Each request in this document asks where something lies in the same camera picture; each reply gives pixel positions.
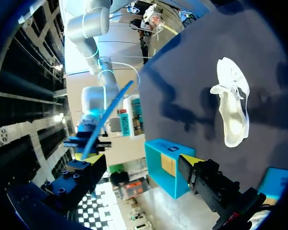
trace checkered floor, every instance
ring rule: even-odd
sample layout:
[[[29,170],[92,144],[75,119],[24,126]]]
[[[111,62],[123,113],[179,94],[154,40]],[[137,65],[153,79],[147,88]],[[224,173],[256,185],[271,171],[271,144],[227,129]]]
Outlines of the checkered floor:
[[[96,198],[86,194],[79,202],[76,219],[83,226],[93,230],[116,230],[110,213],[108,195],[104,191],[106,186],[97,185]]]

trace cyan box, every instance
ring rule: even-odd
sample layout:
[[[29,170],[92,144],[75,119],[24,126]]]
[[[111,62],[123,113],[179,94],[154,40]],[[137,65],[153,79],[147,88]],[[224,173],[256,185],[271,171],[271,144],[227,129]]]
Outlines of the cyan box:
[[[258,189],[267,198],[278,200],[288,183],[288,170],[268,168],[264,179]]]
[[[145,142],[146,161],[150,177],[172,198],[177,199],[189,191],[186,180],[178,170],[180,154],[195,156],[195,149],[164,139]],[[175,177],[166,172],[161,165],[161,153],[175,161]]]
[[[130,136],[129,116],[127,113],[119,114],[121,133],[123,137]]]

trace table surface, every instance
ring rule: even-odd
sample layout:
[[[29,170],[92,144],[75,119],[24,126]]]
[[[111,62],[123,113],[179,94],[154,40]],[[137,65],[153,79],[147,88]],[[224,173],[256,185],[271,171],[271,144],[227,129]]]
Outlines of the table surface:
[[[250,86],[249,137],[224,144],[216,64],[228,57]],[[164,138],[196,149],[241,183],[258,188],[268,167],[288,169],[288,57],[251,6],[237,1],[188,26],[141,70],[139,88],[146,140]]]

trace blue object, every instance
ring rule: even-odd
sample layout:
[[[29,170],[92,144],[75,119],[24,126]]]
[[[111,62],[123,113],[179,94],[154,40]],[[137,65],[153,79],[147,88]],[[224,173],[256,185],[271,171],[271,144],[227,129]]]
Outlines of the blue object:
[[[120,126],[123,137],[130,136],[129,116],[127,113],[119,114]]]
[[[265,177],[258,189],[267,198],[278,200],[288,183],[288,170],[268,168]]]
[[[92,145],[96,141],[101,129],[104,127],[105,122],[107,121],[107,119],[109,118],[111,113],[114,111],[114,109],[116,108],[116,106],[118,105],[120,100],[123,99],[124,94],[127,92],[127,90],[130,88],[130,86],[133,83],[134,83],[134,81],[132,81],[132,80],[129,81],[129,83],[124,88],[122,88],[121,91],[117,94],[115,99],[112,100],[111,104],[109,105],[109,107],[105,111],[104,115],[101,117],[100,121],[98,122],[98,124],[96,126],[96,129],[94,130],[90,139],[88,140],[88,142],[84,148],[84,151],[83,151],[82,160],[86,159],[88,157],[90,150],[92,148]]]
[[[172,198],[177,199],[189,191],[187,182],[178,170],[178,160],[182,153],[194,157],[195,149],[156,139],[145,142],[145,152],[150,177]],[[175,161],[175,177],[162,168],[161,153]]]

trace shoe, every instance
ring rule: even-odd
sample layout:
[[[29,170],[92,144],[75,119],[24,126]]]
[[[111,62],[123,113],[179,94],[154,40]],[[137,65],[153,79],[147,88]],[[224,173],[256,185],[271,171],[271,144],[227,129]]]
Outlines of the shoe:
[[[211,94],[220,97],[219,112],[224,123],[225,145],[237,147],[249,134],[247,101],[250,94],[247,79],[241,69],[229,58],[217,62],[219,84]]]

